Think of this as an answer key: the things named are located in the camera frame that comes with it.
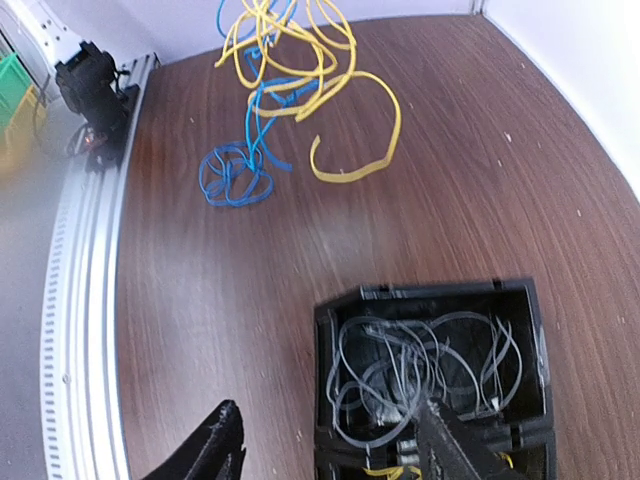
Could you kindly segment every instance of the gray cable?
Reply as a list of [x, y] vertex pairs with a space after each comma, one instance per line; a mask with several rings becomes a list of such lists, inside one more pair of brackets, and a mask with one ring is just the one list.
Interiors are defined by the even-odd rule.
[[[450, 346], [448, 339], [442, 342], [433, 331], [446, 322], [461, 319], [478, 320], [487, 324], [491, 329], [493, 344], [479, 375], [476, 375], [463, 356]], [[349, 336], [348, 333], [356, 327], [361, 327], [355, 332], [359, 341], [368, 339], [383, 344], [385, 346], [383, 351], [386, 350], [389, 355], [386, 360], [381, 358], [370, 364], [362, 375], [359, 375], [351, 366], [345, 352], [349, 338], [353, 338], [354, 335]], [[422, 330], [433, 341], [425, 342], [414, 329]], [[504, 344], [499, 348], [503, 337], [505, 338]], [[431, 322], [415, 319], [389, 321], [377, 317], [354, 317], [342, 325], [337, 338], [332, 324], [331, 338], [333, 345], [337, 348], [334, 351], [333, 364], [327, 376], [325, 394], [333, 407], [334, 428], [345, 441], [358, 448], [377, 448], [392, 441], [415, 417], [419, 401], [424, 396], [436, 396], [446, 403], [448, 394], [456, 396], [475, 393], [475, 408], [469, 412], [458, 412], [459, 418], [467, 421], [493, 416], [506, 408], [517, 393], [522, 380], [522, 356], [512, 336], [511, 325], [507, 322], [507, 327], [505, 327], [498, 318], [492, 322], [486, 316], [475, 312], [449, 313]], [[518, 374], [511, 390], [506, 397], [503, 397], [502, 379], [498, 367], [506, 358], [511, 347], [514, 348], [518, 358]], [[440, 365], [444, 354], [452, 356], [460, 363], [470, 376], [472, 385], [466, 387], [449, 387], [447, 385], [446, 374]], [[343, 379], [343, 382], [340, 382], [343, 383], [341, 387], [338, 384], [340, 366], [343, 366], [351, 377], [351, 380], [347, 382], [344, 382], [347, 379]], [[484, 391], [485, 384], [492, 379], [494, 392], [497, 392], [498, 411], [496, 411], [495, 405], [489, 402]], [[356, 389], [359, 392], [359, 398], [344, 403], [347, 394]], [[332, 390], [335, 390], [335, 397], [332, 395]], [[388, 420], [389, 412], [397, 412], [400, 415], [400, 421], [379, 438], [370, 441], [352, 438], [340, 426], [340, 412], [348, 413], [360, 407], [366, 410], [371, 420], [378, 418], [378, 422], [380, 422], [385, 412], [387, 412]]]

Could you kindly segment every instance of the blue cable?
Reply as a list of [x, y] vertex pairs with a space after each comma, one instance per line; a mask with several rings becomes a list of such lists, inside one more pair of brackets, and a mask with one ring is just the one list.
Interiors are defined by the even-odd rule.
[[[247, 169], [248, 160], [244, 152], [246, 144], [244, 142], [232, 142], [222, 147], [216, 147], [213, 152], [209, 153], [200, 164], [199, 183], [200, 190], [204, 194], [209, 205], [214, 207], [244, 207], [245, 205], [251, 205], [253, 203], [261, 202], [266, 199], [271, 192], [273, 192], [273, 177], [262, 170], [257, 168], [254, 172], [253, 178], [244, 193], [237, 198], [231, 197], [231, 188], [233, 187], [233, 180], [238, 178]], [[231, 158], [227, 162], [222, 158], [225, 154], [236, 154], [237, 157]], [[217, 160], [219, 167], [212, 164], [213, 160]], [[262, 167], [262, 152], [258, 150], [258, 166]], [[206, 170], [210, 170], [214, 174], [218, 175], [220, 179], [205, 184]], [[258, 186], [261, 178], [268, 180], [267, 187], [262, 193], [253, 195], [254, 190]], [[224, 200], [218, 199], [224, 193]]]
[[[226, 38], [226, 34], [222, 31], [220, 25], [220, 15], [222, 7], [226, 0], [221, 0], [218, 7], [218, 14], [216, 18], [216, 24], [220, 35]], [[287, 5], [284, 11], [280, 14], [278, 20], [282, 19], [287, 9], [290, 7], [292, 0], [287, 0]], [[273, 8], [277, 4], [278, 0], [273, 0], [269, 8]], [[294, 6], [292, 15], [297, 9], [297, 4]], [[244, 41], [249, 38], [255, 32], [255, 27], [238, 41]], [[276, 33], [273, 33], [265, 38], [265, 42], [273, 41], [276, 38]], [[262, 52], [258, 46], [245, 49], [244, 58], [246, 63], [253, 74], [258, 77], [258, 69], [254, 63], [262, 59]], [[231, 206], [231, 207], [243, 207], [245, 205], [251, 205], [254, 203], [265, 200], [274, 190], [273, 177], [263, 170], [264, 157], [268, 157], [270, 162], [277, 168], [285, 170], [287, 172], [292, 171], [293, 167], [285, 162], [280, 161], [269, 150], [265, 143], [265, 136], [277, 120], [277, 117], [269, 119], [267, 124], [262, 128], [260, 123], [260, 115], [258, 109], [260, 108], [264, 90], [274, 85], [283, 85], [298, 80], [295, 77], [276, 78], [266, 82], [261, 82], [256, 94], [251, 99], [251, 102], [247, 108], [247, 114], [245, 117], [245, 142], [231, 142], [220, 147], [216, 147], [207, 156], [202, 159], [200, 163], [200, 169], [198, 173], [198, 181], [200, 184], [200, 190], [205, 196], [205, 199], [209, 205], [215, 207]], [[298, 98], [305, 93], [316, 89], [318, 81], [314, 80], [307, 85], [304, 85], [297, 90], [294, 90], [286, 98], [278, 95], [275, 92], [269, 92], [271, 98], [273, 98], [281, 108], [286, 108], [297, 103]], [[256, 126], [256, 139], [251, 140], [251, 112], [255, 112], [255, 126]], [[232, 197], [231, 190], [233, 188], [234, 181], [244, 174], [247, 169], [252, 172], [253, 178], [249, 182], [249, 185], [245, 188], [244, 192], [239, 197]], [[205, 178], [211, 174], [217, 176], [216, 180], [206, 183]], [[255, 190], [262, 179], [267, 180], [266, 187], [261, 193], [255, 194]]]

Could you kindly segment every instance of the yellow cable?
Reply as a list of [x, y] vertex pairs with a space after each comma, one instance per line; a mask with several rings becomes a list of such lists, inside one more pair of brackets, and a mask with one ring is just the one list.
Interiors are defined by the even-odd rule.
[[[294, 12], [294, 7], [297, 3], [297, 0], [293, 0], [287, 10], [282, 15], [282, 18], [278, 20], [278, 15], [271, 12], [269, 10], [270, 0], [251, 0], [252, 5], [249, 4], [248, 0], [242, 0], [242, 4], [245, 7], [245, 11], [238, 17], [236, 22], [233, 24], [232, 28], [229, 30], [227, 37], [225, 38], [225, 42], [222, 48], [222, 54], [215, 66], [219, 67], [225, 63], [225, 61], [229, 57], [233, 57], [234, 65], [236, 68], [236, 73], [238, 75], [238, 79], [240, 83], [248, 89], [257, 88], [263, 81], [264, 75], [266, 72], [267, 65], [279, 70], [280, 72], [290, 75], [300, 77], [299, 80], [288, 84], [282, 85], [273, 85], [271, 87], [265, 88], [263, 93], [275, 93], [275, 92], [287, 92], [293, 91], [303, 85], [308, 84], [313, 80], [318, 80], [318, 88], [315, 92], [310, 95], [307, 101], [304, 104], [280, 108], [275, 110], [262, 109], [258, 107], [254, 107], [254, 110], [261, 116], [265, 118], [272, 117], [281, 117], [287, 115], [294, 115], [296, 122], [300, 122], [310, 115], [312, 115], [318, 108], [324, 105], [327, 101], [337, 95], [342, 89], [351, 81], [352, 78], [364, 77], [369, 78], [377, 82], [380, 86], [382, 86], [387, 94], [391, 97], [393, 102], [396, 119], [395, 124], [393, 126], [393, 130], [391, 133], [391, 139], [389, 140], [389, 146], [387, 148], [387, 153], [380, 160], [376, 160], [368, 165], [358, 168], [353, 172], [349, 173], [327, 173], [319, 170], [316, 166], [315, 162], [315, 153], [320, 144], [320, 137], [316, 136], [311, 145], [311, 150], [309, 152], [309, 159], [311, 163], [311, 170], [314, 175], [324, 181], [329, 183], [351, 183], [357, 180], [360, 180], [367, 175], [386, 168], [393, 158], [393, 154], [395, 152], [398, 138], [400, 136], [400, 129], [402, 125], [402, 112], [400, 110], [400, 105], [396, 96], [394, 95], [391, 88], [380, 78], [373, 75], [369, 72], [357, 71], [356, 70], [356, 39], [351, 31], [351, 26], [349, 22], [347, 22], [346, 18], [342, 14], [342, 12], [336, 7], [331, 0], [315, 0], [317, 7], [320, 10], [320, 13], [324, 17], [324, 19], [329, 23], [329, 25], [338, 31], [340, 35], [346, 38], [346, 42], [338, 42], [329, 38], [325, 35], [315, 20], [313, 19], [313, 14], [311, 11], [311, 0], [307, 0], [306, 2], [306, 11], [307, 17], [311, 24], [312, 33], [308, 30], [304, 30], [300, 25], [294, 22], [291, 19], [291, 16]], [[326, 5], [330, 10], [332, 10], [340, 19], [340, 24], [336, 23], [327, 13], [324, 8]], [[251, 38], [238, 42], [238, 31], [240, 26], [246, 21], [255, 21], [255, 35]], [[275, 34], [275, 39], [273, 42], [270, 41], [270, 36]], [[287, 35], [297, 40], [301, 40], [307, 44], [309, 44], [316, 55], [317, 59], [317, 67], [313, 70], [301, 70], [287, 67], [274, 59], [269, 55], [269, 50], [275, 47], [281, 35]], [[244, 48], [250, 45], [257, 45], [262, 54], [262, 58], [260, 61], [260, 68], [258, 69], [258, 77], [254, 81], [248, 80], [244, 74], [242, 73], [242, 69], [240, 67], [240, 55], [239, 52]], [[325, 76], [333, 74], [338, 68], [338, 61], [335, 54], [327, 47], [327, 45], [339, 49], [349, 51], [349, 65], [345, 73], [334, 76], [333, 78], [325, 81]], [[328, 58], [329, 64], [325, 65], [325, 57]], [[250, 104], [252, 99], [255, 97], [256, 92], [252, 92], [249, 95], [247, 102]]]
[[387, 477], [387, 480], [398, 480], [404, 473], [404, 467], [389, 467], [381, 470], [369, 470], [363, 468], [364, 473], [370, 477]]
[[[320, 171], [318, 167], [316, 167], [315, 154], [316, 154], [316, 150], [318, 149], [318, 145], [320, 145], [320, 136], [316, 135], [316, 138], [313, 140], [313, 143], [311, 144], [311, 152], [309, 154], [309, 158], [311, 162], [311, 170], [313, 170], [313, 173], [315, 174], [316, 177], [318, 177], [320, 180], [324, 182], [351, 183], [351, 182], [360, 180], [361, 178], [364, 178], [373, 172], [377, 172], [378, 170], [382, 170], [383, 168], [388, 167], [389, 164], [391, 163], [391, 159], [393, 158], [393, 154], [396, 150], [396, 145], [398, 144], [398, 137], [400, 137], [400, 127], [402, 125], [402, 113], [400, 112], [400, 104], [398, 103], [398, 99], [393, 94], [393, 91], [391, 90], [391, 88], [389, 88], [389, 86], [386, 83], [384, 83], [382, 80], [380, 80], [378, 77], [376, 77], [375, 75], [369, 72], [356, 71], [353, 73], [353, 76], [365, 77], [365, 78], [370, 78], [371, 80], [375, 80], [382, 86], [382, 88], [386, 90], [386, 92], [391, 97], [391, 101], [393, 102], [393, 106], [395, 107], [395, 111], [396, 111], [396, 121], [393, 126], [393, 131], [391, 132], [391, 140], [389, 141], [389, 147], [387, 148], [386, 155], [382, 157], [380, 160], [371, 162], [368, 165], [365, 165], [364, 167], [358, 168], [357, 170], [354, 170], [353, 172], [349, 172], [349, 173], [326, 173], [326, 172]], [[331, 83], [337, 78], [338, 77], [333, 78], [327, 83]]]
[[511, 459], [511, 456], [508, 453], [499, 453], [498, 455], [501, 459], [506, 461], [509, 464], [509, 468], [513, 470], [513, 460]]

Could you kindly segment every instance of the wooden table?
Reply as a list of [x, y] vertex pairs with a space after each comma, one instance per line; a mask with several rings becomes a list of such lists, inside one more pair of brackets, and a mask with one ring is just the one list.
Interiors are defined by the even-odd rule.
[[[382, 156], [391, 102], [354, 80], [268, 142], [292, 174], [275, 193], [214, 208], [200, 159], [243, 138], [248, 92], [216, 53], [156, 71], [138, 128], [118, 265], [122, 408], [135, 477], [222, 399], [246, 425], [245, 477], [313, 477], [316, 302], [362, 283], [535, 278], [561, 479], [640, 471], [640, 208], [543, 75], [481, 17], [357, 23], [358, 66], [404, 114], [391, 166], [316, 180]], [[308, 48], [279, 47], [312, 66]]]

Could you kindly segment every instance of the box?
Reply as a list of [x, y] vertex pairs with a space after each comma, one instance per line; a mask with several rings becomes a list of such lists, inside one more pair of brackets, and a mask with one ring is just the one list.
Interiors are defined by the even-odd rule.
[[[333, 408], [325, 396], [325, 390], [340, 327], [348, 319], [357, 316], [375, 316], [400, 322], [429, 322], [441, 315], [458, 311], [471, 311], [489, 318], [497, 316], [502, 321], [508, 321], [522, 356], [520, 386], [508, 406], [500, 415], [465, 423], [479, 441], [494, 452], [521, 452], [531, 442], [552, 444], [553, 451], [548, 452], [545, 457], [545, 462], [552, 466], [545, 467], [545, 472], [553, 476], [543, 478], [555, 478], [555, 442], [549, 440], [554, 438], [549, 363], [535, 286], [531, 279], [457, 285], [360, 287], [317, 306], [314, 312], [317, 460], [333, 455], [338, 457], [334, 464], [351, 465], [356, 469], [361, 469], [367, 463], [375, 464], [377, 468], [393, 466], [397, 465], [397, 442], [415, 438], [413, 424], [409, 423], [394, 442], [366, 452], [344, 441], [335, 431], [332, 424]], [[448, 329], [446, 336], [451, 345], [455, 345], [461, 355], [464, 354], [470, 365], [475, 362], [477, 367], [479, 359], [474, 358], [474, 348], [482, 350], [480, 347], [486, 347], [487, 342], [491, 341], [490, 334], [482, 333], [481, 324], [456, 322], [449, 322], [439, 328]], [[355, 343], [353, 348], [358, 350], [364, 347]], [[354, 358], [361, 356], [364, 364], [370, 361], [364, 351], [347, 354]], [[517, 376], [514, 368], [516, 364], [516, 353], [510, 350], [499, 368], [500, 376], [506, 384], [510, 384]], [[339, 384], [343, 376], [346, 377], [346, 371], [339, 369]], [[460, 403], [457, 406], [463, 409], [465, 399], [458, 398], [457, 401]], [[394, 426], [372, 426], [364, 408], [361, 411], [356, 409], [349, 413], [341, 412], [340, 423], [348, 434], [363, 440], [379, 437]]]
[[[489, 445], [489, 449], [496, 453], [508, 454], [513, 462], [514, 470], [524, 475], [528, 480], [556, 480], [558, 477], [556, 470], [556, 442], [552, 432], [537, 439], [537, 442], [527, 444], [515, 451], [496, 449], [495, 445]], [[316, 452], [315, 461], [316, 480], [372, 480], [372, 477], [364, 471], [366, 465], [354, 464], [349, 459], [345, 459], [344, 456], [318, 451]], [[381, 470], [390, 465], [377, 463], [370, 465], [369, 468]], [[426, 472], [422, 473], [423, 480], [455, 480], [448, 478], [446, 475], [438, 479], [435, 475], [430, 476]]]

